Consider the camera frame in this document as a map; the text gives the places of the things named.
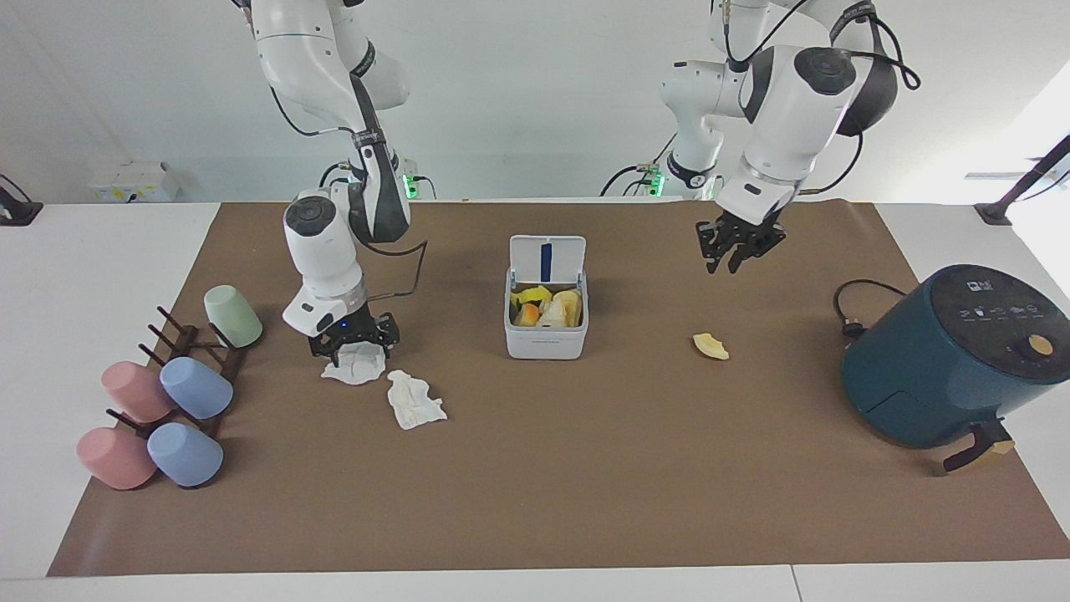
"air fryer knob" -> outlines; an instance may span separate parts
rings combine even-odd
[[[1019,342],[1017,351],[1031,362],[1042,362],[1055,355],[1055,344],[1042,335],[1030,335]]]

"container lid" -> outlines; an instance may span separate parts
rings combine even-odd
[[[509,238],[509,266],[517,281],[575,283],[586,251],[583,236],[515,235]]]
[[[1070,379],[1070,321],[1040,291],[981,265],[951,265],[930,282],[941,326],[974,357],[1020,379]]]

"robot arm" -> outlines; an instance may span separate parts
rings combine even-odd
[[[360,181],[302,191],[284,217],[303,284],[282,318],[309,338],[312,354],[336,365],[346,344],[372,342],[388,355],[399,341],[393,318],[377,320],[368,309],[356,243],[394,242],[410,220],[376,114],[403,103],[409,90],[398,63],[357,26],[351,6],[361,2],[234,0],[251,10],[260,64],[275,93],[335,128],[325,132],[347,132],[353,140],[350,164]]]
[[[775,3],[799,5],[790,0]],[[710,38],[722,50],[731,48],[729,61],[676,63],[662,83],[662,98],[678,123],[676,146],[661,168],[671,174],[667,194],[709,197],[723,139],[710,123],[713,115],[746,118],[754,126],[739,165],[717,198],[725,213],[714,223],[699,223],[710,273],[734,247],[732,272],[744,259],[761,257],[783,240],[777,219],[812,171],[817,154],[837,133],[854,136],[872,126],[896,98],[892,66],[853,53],[885,53],[871,2],[812,0],[799,6],[829,29],[831,47],[755,51],[769,4],[716,0]]]
[[[264,76],[280,96],[352,134],[356,156],[350,163],[362,166],[363,181],[349,189],[350,226],[364,242],[394,242],[409,228],[409,203],[362,79],[376,62],[363,58],[374,53],[373,46],[360,30],[335,28],[353,22],[348,13],[342,0],[256,0],[257,50]]]

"yellow fruit piece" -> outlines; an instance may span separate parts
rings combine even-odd
[[[522,328],[531,328],[538,323],[538,308],[532,306],[531,304],[524,304],[520,307],[520,314],[517,315],[517,320],[514,321],[513,326],[519,326]]]
[[[549,300],[553,298],[553,294],[545,285],[536,285],[535,288],[529,288],[528,290],[521,290],[520,292],[514,293],[513,296],[515,304],[535,304],[539,305],[542,300]]]
[[[554,300],[561,300],[565,307],[565,328],[576,328],[580,326],[580,313],[583,306],[580,304],[580,293],[576,290],[563,290],[553,295]]]
[[[694,341],[694,346],[699,349],[699,352],[701,352],[703,356],[714,358],[715,360],[729,359],[729,353],[724,350],[724,344],[714,339],[714,336],[708,333],[696,335],[691,338],[691,340]]]

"brown mat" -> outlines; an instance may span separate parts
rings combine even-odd
[[[949,478],[869,431],[841,390],[841,281],[917,283],[872,206],[793,205],[788,240],[706,275],[708,203],[417,205],[431,237],[415,296],[378,304],[391,361],[431,384],[447,422],[401,431],[388,383],[320,379],[280,320],[297,290],[282,204],[223,206],[175,315],[238,285],[266,333],[223,429],[219,480],[95,480],[49,575],[1020,560],[1070,544],[1014,454]],[[507,358],[502,288],[514,233],[588,241],[591,331],[575,362]],[[372,292],[413,262],[364,252]],[[895,298],[857,290],[872,321]],[[699,356],[713,333],[733,358]]]

